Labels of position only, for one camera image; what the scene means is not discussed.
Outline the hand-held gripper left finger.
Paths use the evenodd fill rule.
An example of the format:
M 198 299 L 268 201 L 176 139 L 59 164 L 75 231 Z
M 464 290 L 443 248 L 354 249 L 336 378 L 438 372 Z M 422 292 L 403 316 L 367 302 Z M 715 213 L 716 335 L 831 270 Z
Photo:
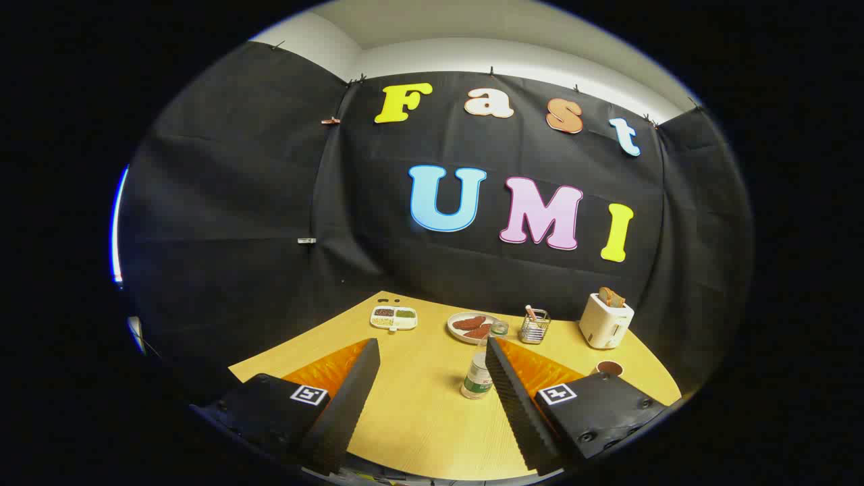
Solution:
M 242 447 L 322 476 L 339 471 L 380 366 L 365 339 L 283 377 L 257 373 L 198 417 Z

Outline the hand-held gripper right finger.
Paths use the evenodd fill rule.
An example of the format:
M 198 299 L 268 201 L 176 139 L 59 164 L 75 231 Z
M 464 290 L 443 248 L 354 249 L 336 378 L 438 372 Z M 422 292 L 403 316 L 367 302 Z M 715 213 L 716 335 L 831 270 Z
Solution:
M 488 339 L 485 366 L 522 459 L 540 476 L 601 461 L 670 414 L 623 378 L 584 376 L 509 340 Z

